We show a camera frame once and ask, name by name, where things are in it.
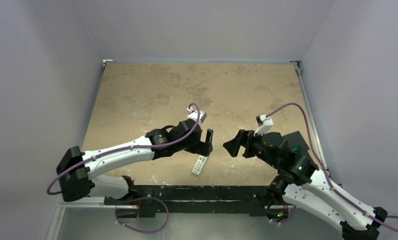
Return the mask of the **white air conditioner remote control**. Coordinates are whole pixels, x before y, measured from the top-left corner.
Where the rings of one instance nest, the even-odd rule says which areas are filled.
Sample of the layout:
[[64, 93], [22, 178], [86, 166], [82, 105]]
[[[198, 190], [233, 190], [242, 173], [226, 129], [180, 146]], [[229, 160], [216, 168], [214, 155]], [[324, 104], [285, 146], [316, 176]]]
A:
[[207, 161], [207, 158], [207, 156], [200, 155], [191, 172], [195, 175], [199, 175]]

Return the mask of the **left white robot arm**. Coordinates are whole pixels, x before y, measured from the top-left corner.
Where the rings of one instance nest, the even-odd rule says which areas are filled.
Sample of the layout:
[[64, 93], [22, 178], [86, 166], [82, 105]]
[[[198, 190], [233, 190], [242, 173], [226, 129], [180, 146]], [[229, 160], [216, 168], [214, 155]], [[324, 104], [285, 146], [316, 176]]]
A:
[[201, 141], [201, 134], [201, 126], [187, 119], [176, 126], [156, 128], [131, 142], [101, 150], [82, 152], [73, 146], [56, 167], [59, 193], [65, 202], [99, 195], [131, 204], [136, 191], [128, 186], [128, 179], [111, 178], [105, 173], [133, 163], [170, 157], [180, 151], [207, 157], [213, 150], [214, 132], [207, 129], [205, 141]]

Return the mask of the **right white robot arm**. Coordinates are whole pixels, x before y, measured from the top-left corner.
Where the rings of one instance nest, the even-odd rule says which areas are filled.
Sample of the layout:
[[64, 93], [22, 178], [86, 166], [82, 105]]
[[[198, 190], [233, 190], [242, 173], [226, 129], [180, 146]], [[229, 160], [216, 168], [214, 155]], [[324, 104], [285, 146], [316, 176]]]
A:
[[387, 217], [382, 207], [371, 207], [352, 197], [326, 177], [305, 153], [294, 152], [287, 139], [278, 132], [257, 135], [240, 130], [223, 148], [230, 156], [244, 147], [244, 158], [257, 157], [277, 170], [277, 176], [266, 193], [255, 198], [270, 207], [288, 203], [328, 222], [342, 233], [345, 240], [376, 240], [379, 227]]

